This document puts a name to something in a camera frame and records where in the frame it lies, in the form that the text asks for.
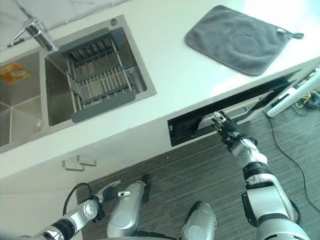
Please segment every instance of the metal grate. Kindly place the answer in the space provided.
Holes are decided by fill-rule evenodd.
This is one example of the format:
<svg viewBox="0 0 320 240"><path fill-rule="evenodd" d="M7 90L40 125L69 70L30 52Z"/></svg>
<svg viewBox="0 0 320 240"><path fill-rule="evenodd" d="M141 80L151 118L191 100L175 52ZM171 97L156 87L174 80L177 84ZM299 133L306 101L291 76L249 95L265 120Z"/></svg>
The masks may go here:
<svg viewBox="0 0 320 240"><path fill-rule="evenodd" d="M66 64L74 113L133 91L111 37L73 49Z"/></svg>

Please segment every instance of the kitchen sink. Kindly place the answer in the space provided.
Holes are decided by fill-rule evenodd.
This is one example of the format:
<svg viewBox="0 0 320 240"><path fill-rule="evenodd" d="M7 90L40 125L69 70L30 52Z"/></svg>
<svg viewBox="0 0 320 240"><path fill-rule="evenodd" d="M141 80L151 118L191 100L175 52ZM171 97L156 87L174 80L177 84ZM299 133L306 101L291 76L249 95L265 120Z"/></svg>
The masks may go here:
<svg viewBox="0 0 320 240"><path fill-rule="evenodd" d="M10 61L31 75L1 81L0 152L156 94L123 15L55 44Z"/></svg>
<svg viewBox="0 0 320 240"><path fill-rule="evenodd" d="M0 146L26 138L42 128L39 53L14 61L31 75L14 83L0 81Z"/></svg>

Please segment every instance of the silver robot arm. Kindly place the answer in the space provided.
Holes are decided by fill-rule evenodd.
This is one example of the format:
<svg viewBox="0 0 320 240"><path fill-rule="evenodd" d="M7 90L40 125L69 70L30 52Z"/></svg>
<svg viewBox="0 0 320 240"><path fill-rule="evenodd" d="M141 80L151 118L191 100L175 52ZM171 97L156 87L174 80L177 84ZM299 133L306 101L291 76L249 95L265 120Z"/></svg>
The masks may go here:
<svg viewBox="0 0 320 240"><path fill-rule="evenodd" d="M114 190L119 183L115 181L102 188L92 199L80 203L58 221L32 236L31 240L70 240L90 221L98 222L105 216L102 210L104 202L130 196L130 191Z"/></svg>
<svg viewBox="0 0 320 240"><path fill-rule="evenodd" d="M246 192L242 203L248 222L257 227L257 240L310 240L294 223L294 210L268 160L259 152L257 141L240 133L238 125L225 114L214 112L212 127L242 168Z"/></svg>

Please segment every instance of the faucet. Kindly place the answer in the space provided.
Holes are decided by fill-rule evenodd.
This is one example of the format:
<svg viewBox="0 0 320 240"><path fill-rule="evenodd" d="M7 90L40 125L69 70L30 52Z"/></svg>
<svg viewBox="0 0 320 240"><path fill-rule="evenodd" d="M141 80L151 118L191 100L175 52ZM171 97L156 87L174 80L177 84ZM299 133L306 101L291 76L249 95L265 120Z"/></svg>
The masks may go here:
<svg viewBox="0 0 320 240"><path fill-rule="evenodd" d="M25 8L21 0L13 0L14 3L21 9L21 11L27 16L26 20L22 27L23 29L18 32L12 40L12 46L14 41L25 31L27 31L44 49L51 51L57 50L46 26L35 16L33 16L28 9Z"/></svg>

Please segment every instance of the white stand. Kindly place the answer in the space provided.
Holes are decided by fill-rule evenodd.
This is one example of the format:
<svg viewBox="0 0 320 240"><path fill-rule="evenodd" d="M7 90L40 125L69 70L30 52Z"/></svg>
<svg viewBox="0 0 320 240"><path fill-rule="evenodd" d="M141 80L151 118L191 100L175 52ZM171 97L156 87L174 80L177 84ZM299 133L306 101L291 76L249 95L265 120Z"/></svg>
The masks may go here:
<svg viewBox="0 0 320 240"><path fill-rule="evenodd" d="M290 107L292 104L297 102L300 98L306 95L311 90L320 86L320 71L318 71L312 78L310 78L306 83L301 85L294 93L291 93L273 108L271 108L266 114L273 118L277 114L281 113L283 110Z"/></svg>

